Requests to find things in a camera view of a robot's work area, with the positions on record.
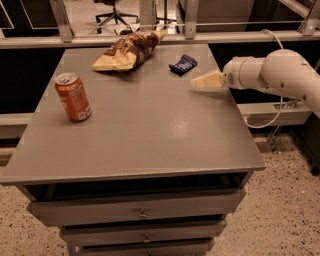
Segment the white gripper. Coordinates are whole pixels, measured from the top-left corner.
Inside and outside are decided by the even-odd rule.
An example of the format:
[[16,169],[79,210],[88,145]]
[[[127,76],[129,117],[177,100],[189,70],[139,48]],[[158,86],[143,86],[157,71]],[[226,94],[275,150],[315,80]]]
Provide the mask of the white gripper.
[[195,88],[220,88],[224,84],[232,89],[249,89],[254,81],[253,57],[234,57],[223,68],[211,70],[191,81]]

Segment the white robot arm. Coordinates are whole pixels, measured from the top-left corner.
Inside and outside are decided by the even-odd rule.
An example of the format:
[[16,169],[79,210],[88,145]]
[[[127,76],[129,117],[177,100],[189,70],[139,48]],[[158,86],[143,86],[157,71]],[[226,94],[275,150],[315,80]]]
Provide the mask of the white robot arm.
[[320,75],[297,52],[279,49],[265,58],[234,57],[223,68],[191,80],[195,88],[253,89],[301,100],[320,118]]

